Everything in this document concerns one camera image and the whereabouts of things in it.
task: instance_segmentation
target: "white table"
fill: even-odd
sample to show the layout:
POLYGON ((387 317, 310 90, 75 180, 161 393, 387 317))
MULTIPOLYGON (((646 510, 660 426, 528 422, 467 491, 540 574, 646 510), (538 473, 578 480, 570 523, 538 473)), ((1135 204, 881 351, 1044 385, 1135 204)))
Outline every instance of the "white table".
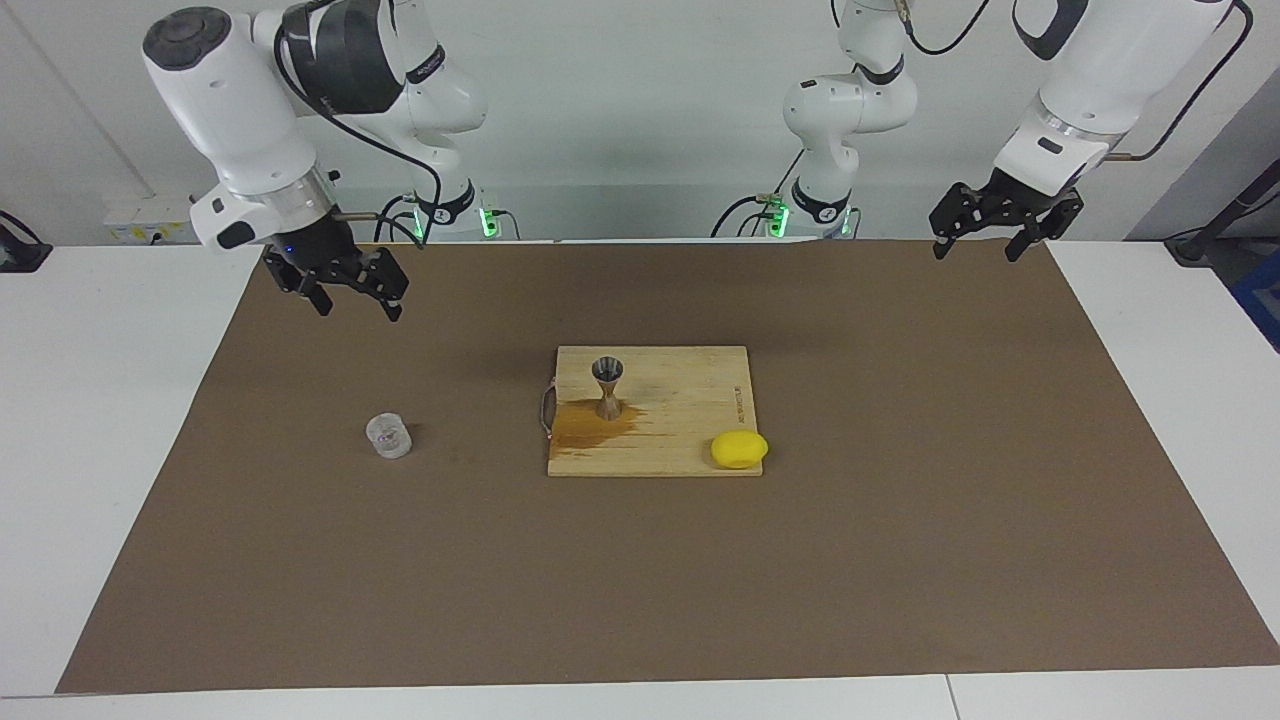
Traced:
MULTIPOLYGON (((1051 246, 1272 633, 1280 356, 1208 270, 1051 246)), ((255 249, 60 249, 0 277, 0 717, 1280 717, 1280 669, 40 697, 177 437, 255 249)))

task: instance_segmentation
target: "brown mat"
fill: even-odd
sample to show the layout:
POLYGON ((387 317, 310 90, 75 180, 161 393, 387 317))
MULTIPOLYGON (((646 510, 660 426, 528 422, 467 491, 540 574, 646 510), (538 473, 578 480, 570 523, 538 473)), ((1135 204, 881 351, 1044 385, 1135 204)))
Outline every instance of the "brown mat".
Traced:
POLYGON ((397 325, 260 269, 58 689, 1280 664, 1048 252, 1001 247, 398 250, 397 325), (748 346, 764 477, 547 478, 575 343, 748 346))

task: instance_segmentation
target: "clear glass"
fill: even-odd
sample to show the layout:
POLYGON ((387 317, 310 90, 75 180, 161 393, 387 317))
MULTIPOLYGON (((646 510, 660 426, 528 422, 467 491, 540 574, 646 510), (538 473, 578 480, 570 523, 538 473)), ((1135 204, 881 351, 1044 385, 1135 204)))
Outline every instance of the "clear glass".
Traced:
POLYGON ((404 457, 413 448, 413 438, 408 436, 404 420, 394 413, 383 413, 370 420, 365 436, 374 443, 378 455, 388 460, 404 457))

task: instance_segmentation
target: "brown stain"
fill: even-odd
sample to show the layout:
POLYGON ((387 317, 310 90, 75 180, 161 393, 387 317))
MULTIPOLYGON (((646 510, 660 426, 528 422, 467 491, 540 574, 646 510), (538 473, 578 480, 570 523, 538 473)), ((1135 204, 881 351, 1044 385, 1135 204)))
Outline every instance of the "brown stain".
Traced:
POLYGON ((636 420, 645 411, 622 402, 622 416, 605 420, 595 414, 599 400, 575 400, 556 407, 552 424, 552 457, 558 455, 585 455, 582 450, 599 447, 636 429, 636 420))

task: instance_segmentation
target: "yellow lemon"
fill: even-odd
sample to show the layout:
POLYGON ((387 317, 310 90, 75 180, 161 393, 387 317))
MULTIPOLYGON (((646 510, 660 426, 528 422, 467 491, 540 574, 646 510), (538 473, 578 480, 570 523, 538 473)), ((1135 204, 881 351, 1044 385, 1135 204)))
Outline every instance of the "yellow lemon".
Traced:
POLYGON ((730 430, 712 441, 712 459, 730 470, 759 465, 768 452, 769 443, 755 430, 730 430))

